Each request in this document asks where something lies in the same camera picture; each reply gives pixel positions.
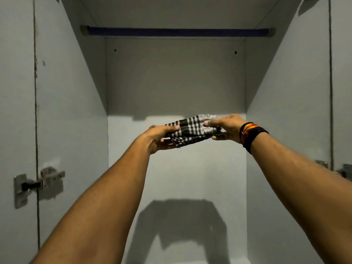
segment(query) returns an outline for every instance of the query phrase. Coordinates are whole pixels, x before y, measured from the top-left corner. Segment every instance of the forearm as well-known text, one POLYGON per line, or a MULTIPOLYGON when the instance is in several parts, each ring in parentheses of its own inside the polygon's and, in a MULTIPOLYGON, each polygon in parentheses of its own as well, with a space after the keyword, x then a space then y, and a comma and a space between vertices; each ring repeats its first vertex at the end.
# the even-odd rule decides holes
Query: forearm
POLYGON ((327 263, 350 263, 352 183, 266 133, 251 146, 266 179, 327 263))
POLYGON ((142 196, 149 153, 136 139, 73 205, 33 263, 119 263, 142 196))

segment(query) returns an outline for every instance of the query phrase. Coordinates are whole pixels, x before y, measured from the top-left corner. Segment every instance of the closet rod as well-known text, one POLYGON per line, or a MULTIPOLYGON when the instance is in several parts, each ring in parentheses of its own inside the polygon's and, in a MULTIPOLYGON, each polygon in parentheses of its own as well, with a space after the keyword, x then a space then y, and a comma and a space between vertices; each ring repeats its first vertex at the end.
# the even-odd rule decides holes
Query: closet rod
POLYGON ((81 26, 83 35, 137 37, 272 37, 275 28, 264 29, 165 29, 165 28, 104 28, 81 26))

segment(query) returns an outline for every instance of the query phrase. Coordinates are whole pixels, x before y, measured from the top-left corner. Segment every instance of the wristband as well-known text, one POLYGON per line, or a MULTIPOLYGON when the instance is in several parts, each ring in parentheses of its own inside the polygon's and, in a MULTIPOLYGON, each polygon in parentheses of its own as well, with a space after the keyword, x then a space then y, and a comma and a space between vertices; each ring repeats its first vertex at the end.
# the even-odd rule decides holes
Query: wristband
POLYGON ((240 140, 243 145, 243 147, 250 153, 251 153, 251 146, 252 142, 254 139, 258 136, 259 133, 265 132, 269 134, 265 129, 262 127, 259 127, 258 125, 248 122, 246 124, 243 124, 242 127, 240 128, 240 140))

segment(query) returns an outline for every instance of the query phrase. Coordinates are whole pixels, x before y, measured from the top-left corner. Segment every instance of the person's left arm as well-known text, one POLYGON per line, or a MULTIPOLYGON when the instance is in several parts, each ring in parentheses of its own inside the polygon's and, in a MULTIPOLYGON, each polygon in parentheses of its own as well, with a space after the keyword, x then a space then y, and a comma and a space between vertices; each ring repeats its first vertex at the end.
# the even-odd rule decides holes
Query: person's left arm
POLYGON ((164 140, 179 126, 152 126, 131 144, 65 214, 37 256, 39 263, 121 263, 142 197, 149 157, 174 148, 164 140))

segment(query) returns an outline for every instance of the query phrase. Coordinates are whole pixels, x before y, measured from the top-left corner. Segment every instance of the checkered cloth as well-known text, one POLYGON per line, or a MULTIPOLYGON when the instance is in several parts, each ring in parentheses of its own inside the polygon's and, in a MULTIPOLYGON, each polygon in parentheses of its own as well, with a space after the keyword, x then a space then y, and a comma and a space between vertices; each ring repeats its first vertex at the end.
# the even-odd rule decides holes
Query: checkered cloth
POLYGON ((215 115, 197 115, 192 118, 178 120, 166 125, 177 126, 177 132, 170 133, 167 137, 171 138, 172 143, 177 147, 183 147, 196 142, 201 142, 211 138, 213 135, 223 135, 224 130, 220 127, 205 127, 204 121, 216 119, 215 115))

